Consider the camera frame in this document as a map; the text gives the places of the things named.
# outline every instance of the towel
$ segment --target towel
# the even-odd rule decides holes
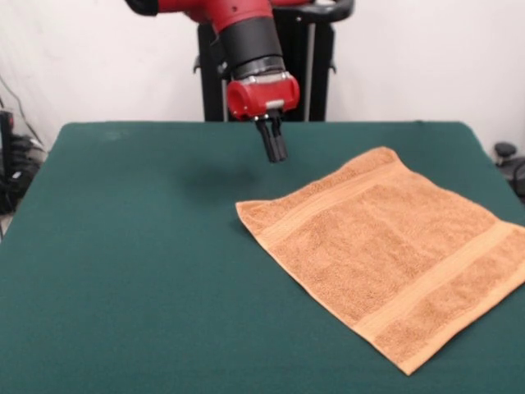
[[[236,204],[309,295],[407,375],[525,280],[525,228],[380,147],[285,197]]]

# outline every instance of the red robot arm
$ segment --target red robot arm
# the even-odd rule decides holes
[[[239,120],[255,121],[271,162],[285,160],[281,115],[299,104],[299,84],[285,69],[273,20],[273,5],[295,6],[309,0],[126,0],[141,15],[184,12],[211,22],[227,76],[228,108]]]

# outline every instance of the green table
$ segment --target green table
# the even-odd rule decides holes
[[[385,145],[525,224],[459,123],[287,125],[271,165],[251,125],[75,124],[0,246],[0,393],[522,393],[525,289],[412,377],[312,300],[234,203],[298,189]]]

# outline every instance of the white wall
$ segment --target white wall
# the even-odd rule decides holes
[[[460,120],[487,149],[525,149],[523,21],[523,0],[357,0],[337,26],[328,120]],[[202,120],[196,55],[182,15],[0,0],[0,72],[48,146],[69,121]]]

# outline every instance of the black cylindrical joint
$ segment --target black cylindrical joint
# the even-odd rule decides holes
[[[258,75],[265,70],[285,69],[273,18],[260,17],[237,22],[221,31],[219,40],[228,69],[235,79]]]
[[[131,10],[143,16],[158,14],[158,0],[126,0]]]

